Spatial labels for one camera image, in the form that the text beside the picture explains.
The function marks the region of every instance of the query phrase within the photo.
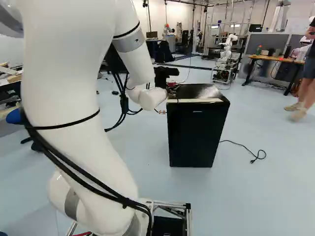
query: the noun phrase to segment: chair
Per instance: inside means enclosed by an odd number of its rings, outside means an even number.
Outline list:
[[[21,110],[20,108],[14,109],[11,111],[5,118],[6,122],[8,124],[16,124],[16,125],[23,125],[22,116],[21,116]],[[32,141],[31,137],[28,137],[26,139],[23,139],[21,141],[21,144],[25,144],[29,141]],[[41,152],[40,148],[36,145],[36,143],[33,143],[31,145],[31,149],[34,151]]]

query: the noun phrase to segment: computer monitor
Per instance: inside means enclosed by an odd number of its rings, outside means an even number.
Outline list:
[[[262,31],[261,24],[251,24],[250,25],[249,32],[261,32],[261,31]]]

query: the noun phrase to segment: sneaker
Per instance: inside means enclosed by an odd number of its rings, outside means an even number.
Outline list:
[[[305,109],[302,109],[302,110],[298,110],[298,111],[295,111],[290,119],[292,121],[295,121],[295,122],[298,122],[300,119],[302,119],[304,116],[306,116],[306,110]]]
[[[284,109],[288,112],[294,112],[299,110],[301,107],[303,107],[303,102],[297,102],[293,105],[285,107]]]

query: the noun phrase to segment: black box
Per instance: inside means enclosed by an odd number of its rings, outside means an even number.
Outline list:
[[[211,84],[178,85],[168,95],[171,167],[212,167],[230,102]]]

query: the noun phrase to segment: red object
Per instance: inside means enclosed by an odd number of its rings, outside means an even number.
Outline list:
[[[92,234],[92,232],[85,232],[85,233],[73,235],[73,236],[85,236],[85,235],[91,235],[91,234]]]
[[[169,87],[174,87],[174,86],[177,85],[177,83],[176,83],[176,82],[170,82],[170,83],[167,83],[167,85],[168,85]]]

